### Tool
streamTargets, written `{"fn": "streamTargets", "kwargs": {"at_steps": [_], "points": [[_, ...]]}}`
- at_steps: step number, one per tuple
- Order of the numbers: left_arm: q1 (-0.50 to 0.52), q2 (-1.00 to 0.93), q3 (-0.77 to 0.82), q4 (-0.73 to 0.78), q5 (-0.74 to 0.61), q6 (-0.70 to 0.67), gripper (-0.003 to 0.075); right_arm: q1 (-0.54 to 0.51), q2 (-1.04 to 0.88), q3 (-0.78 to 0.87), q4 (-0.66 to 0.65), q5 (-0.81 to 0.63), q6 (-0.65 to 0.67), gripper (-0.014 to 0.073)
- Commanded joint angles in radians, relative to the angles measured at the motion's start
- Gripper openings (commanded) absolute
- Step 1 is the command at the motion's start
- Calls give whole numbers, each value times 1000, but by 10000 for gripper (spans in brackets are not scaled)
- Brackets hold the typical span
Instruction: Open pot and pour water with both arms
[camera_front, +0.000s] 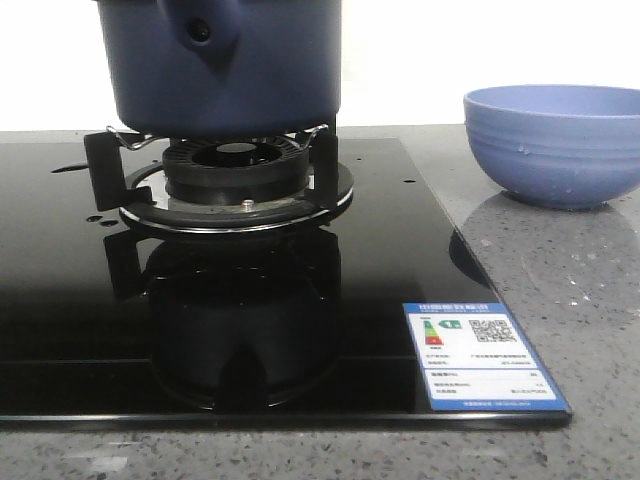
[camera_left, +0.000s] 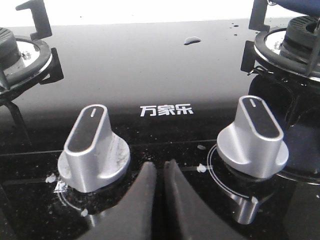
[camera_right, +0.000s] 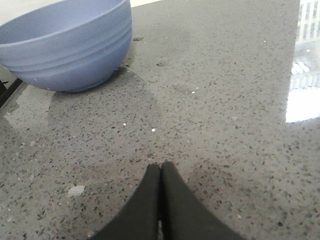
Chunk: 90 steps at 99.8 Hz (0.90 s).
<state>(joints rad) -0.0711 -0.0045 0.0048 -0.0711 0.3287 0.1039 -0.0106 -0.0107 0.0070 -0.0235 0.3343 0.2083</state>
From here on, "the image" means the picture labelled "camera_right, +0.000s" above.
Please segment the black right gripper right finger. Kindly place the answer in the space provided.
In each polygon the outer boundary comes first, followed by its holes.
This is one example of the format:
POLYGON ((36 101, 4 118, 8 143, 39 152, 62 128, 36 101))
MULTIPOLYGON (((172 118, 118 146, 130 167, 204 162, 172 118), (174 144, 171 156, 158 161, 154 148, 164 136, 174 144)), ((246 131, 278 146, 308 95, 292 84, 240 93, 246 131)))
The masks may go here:
POLYGON ((175 165, 161 166, 162 232, 165 240, 242 240, 215 217, 185 184, 175 165))

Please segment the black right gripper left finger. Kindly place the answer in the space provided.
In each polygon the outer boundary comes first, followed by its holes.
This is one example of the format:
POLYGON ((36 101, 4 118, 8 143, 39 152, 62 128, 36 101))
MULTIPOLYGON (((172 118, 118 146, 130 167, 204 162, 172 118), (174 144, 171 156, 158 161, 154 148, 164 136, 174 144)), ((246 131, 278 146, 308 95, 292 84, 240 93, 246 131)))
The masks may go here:
POLYGON ((92 240, 156 240, 159 227, 160 167, 150 164, 134 194, 92 240))

